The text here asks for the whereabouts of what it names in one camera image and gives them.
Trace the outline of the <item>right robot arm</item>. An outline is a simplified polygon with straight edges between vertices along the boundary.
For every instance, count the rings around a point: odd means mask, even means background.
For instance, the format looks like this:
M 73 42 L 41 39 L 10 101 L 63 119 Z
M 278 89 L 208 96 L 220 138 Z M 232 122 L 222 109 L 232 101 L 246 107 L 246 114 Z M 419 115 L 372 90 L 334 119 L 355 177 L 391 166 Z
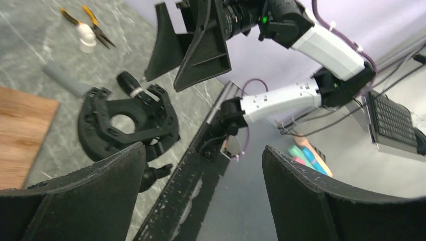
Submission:
M 176 33 L 166 3 L 155 4 L 157 37 L 145 70 L 152 81 L 174 69 L 176 92 L 232 70 L 227 41 L 259 28 L 259 41 L 241 50 L 237 72 L 289 79 L 303 60 L 320 68 L 304 79 L 263 95 L 233 100 L 224 107 L 217 134 L 232 135 L 264 117 L 293 108 L 340 107 L 350 102 L 376 75 L 363 54 L 318 23 L 299 1 L 179 1 L 186 28 Z

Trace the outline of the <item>shock mount mic stand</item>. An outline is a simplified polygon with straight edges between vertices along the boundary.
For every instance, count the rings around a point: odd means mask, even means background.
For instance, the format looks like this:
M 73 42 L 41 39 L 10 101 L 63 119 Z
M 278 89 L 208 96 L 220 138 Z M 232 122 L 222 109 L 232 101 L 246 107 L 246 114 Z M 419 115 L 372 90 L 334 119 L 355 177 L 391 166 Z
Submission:
M 110 100 L 110 94 L 106 88 L 90 90 L 77 121 L 80 145 L 94 162 L 141 142 L 149 163 L 180 140 L 177 114 L 159 85 L 131 98 Z

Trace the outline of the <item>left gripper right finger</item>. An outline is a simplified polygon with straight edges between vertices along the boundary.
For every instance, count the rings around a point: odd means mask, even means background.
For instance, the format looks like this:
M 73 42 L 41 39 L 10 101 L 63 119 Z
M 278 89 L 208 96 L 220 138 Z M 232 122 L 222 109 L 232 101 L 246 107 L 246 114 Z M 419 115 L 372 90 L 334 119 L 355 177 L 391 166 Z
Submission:
M 364 190 L 272 146 L 262 169 L 279 240 L 425 240 L 425 198 Z

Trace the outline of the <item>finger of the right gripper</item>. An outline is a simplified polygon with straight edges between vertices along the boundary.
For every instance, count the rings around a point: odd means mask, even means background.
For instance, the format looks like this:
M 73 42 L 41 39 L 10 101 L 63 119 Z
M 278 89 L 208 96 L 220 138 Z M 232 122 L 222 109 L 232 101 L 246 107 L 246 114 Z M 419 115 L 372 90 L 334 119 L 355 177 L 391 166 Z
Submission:
M 144 73 L 145 80 L 148 82 L 180 66 L 193 39 L 192 33 L 175 33 L 166 3 L 155 5 L 155 10 L 157 36 Z
M 183 91 L 230 71 L 230 60 L 223 33 L 220 1 L 189 1 L 192 13 L 192 41 L 188 46 L 174 89 Z

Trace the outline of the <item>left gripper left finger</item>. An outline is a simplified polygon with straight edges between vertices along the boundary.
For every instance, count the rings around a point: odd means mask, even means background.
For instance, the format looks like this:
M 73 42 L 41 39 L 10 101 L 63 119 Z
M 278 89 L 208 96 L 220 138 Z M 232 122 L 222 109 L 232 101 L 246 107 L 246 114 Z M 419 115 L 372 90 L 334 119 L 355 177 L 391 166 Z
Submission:
M 1 191 L 1 240 L 125 240 L 145 168 L 135 143 L 65 176 Z

